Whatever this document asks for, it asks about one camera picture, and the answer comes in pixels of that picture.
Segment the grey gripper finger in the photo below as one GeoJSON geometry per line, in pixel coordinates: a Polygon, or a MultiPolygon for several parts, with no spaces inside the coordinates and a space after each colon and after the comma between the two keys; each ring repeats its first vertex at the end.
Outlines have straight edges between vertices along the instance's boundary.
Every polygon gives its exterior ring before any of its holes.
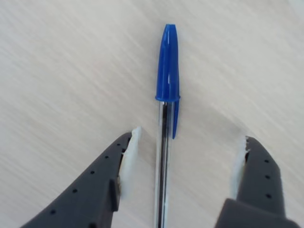
{"type": "Polygon", "coordinates": [[[25,228],[109,228],[129,191],[141,127],[118,137],[25,228]]]}
{"type": "Polygon", "coordinates": [[[226,199],[217,228],[297,228],[288,219],[279,166],[253,137],[246,137],[245,166],[235,199],[226,199]]]}

